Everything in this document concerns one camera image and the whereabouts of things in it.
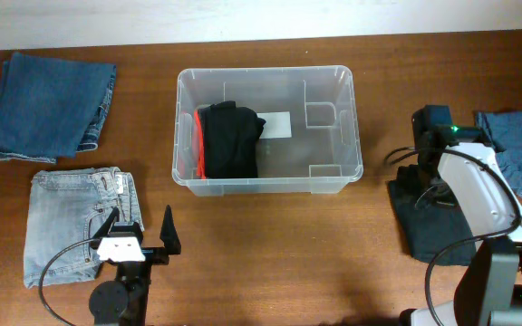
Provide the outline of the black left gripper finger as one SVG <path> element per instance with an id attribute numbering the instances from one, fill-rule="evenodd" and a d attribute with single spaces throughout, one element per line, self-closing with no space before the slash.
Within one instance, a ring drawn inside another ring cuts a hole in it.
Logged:
<path id="1" fill-rule="evenodd" d="M 90 243 L 91 249 L 97 249 L 100 246 L 100 243 L 104 237 L 108 235 L 111 231 L 111 227 L 115 222 L 118 222 L 120 219 L 120 210 L 118 207 L 114 207 L 109 214 L 108 218 L 103 222 L 101 227 L 97 230 L 97 232 L 93 235 L 92 241 Z"/>
<path id="2" fill-rule="evenodd" d="M 172 209 L 170 205 L 167 205 L 165 209 L 159 239 L 162 241 L 167 255 L 181 254 L 181 242 L 174 225 Z"/>

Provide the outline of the dark teal shirt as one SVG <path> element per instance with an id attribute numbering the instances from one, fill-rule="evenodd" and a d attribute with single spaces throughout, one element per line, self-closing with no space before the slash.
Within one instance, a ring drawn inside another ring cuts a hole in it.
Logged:
<path id="1" fill-rule="evenodd" d="M 472 237 L 450 188 L 419 166 L 398 168 L 396 178 L 388 183 L 388 190 L 413 258 L 428 263 L 441 249 Z"/>

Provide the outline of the black garment red trim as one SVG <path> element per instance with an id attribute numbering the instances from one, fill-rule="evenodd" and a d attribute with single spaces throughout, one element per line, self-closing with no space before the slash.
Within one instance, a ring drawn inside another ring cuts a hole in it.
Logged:
<path id="1" fill-rule="evenodd" d="M 256 144 L 265 124 L 253 110 L 234 101 L 197 109 L 198 177 L 257 178 Z"/>

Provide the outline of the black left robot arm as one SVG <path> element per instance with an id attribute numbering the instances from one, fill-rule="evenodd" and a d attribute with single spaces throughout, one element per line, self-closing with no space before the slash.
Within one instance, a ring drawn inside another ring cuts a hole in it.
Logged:
<path id="1" fill-rule="evenodd" d="M 169 206 L 163 216 L 159 239 L 162 246 L 144 247 L 140 224 L 121 221 L 117 208 L 94 234 L 91 248 L 101 261 L 116 267 L 115 278 L 98 285 L 90 295 L 89 310 L 96 325 L 145 323 L 152 267 L 167 265 L 172 255 L 181 253 Z"/>

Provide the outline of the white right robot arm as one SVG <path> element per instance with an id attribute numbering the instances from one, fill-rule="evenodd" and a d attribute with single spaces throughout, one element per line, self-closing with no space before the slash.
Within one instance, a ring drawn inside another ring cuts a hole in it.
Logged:
<path id="1" fill-rule="evenodd" d="M 427 260 L 426 305 L 403 325 L 522 325 L 522 206 L 504 181 L 486 133 L 450 122 L 412 125 L 417 164 L 388 185 L 412 254 Z M 472 250 L 451 301 L 435 304 L 434 267 Z"/>

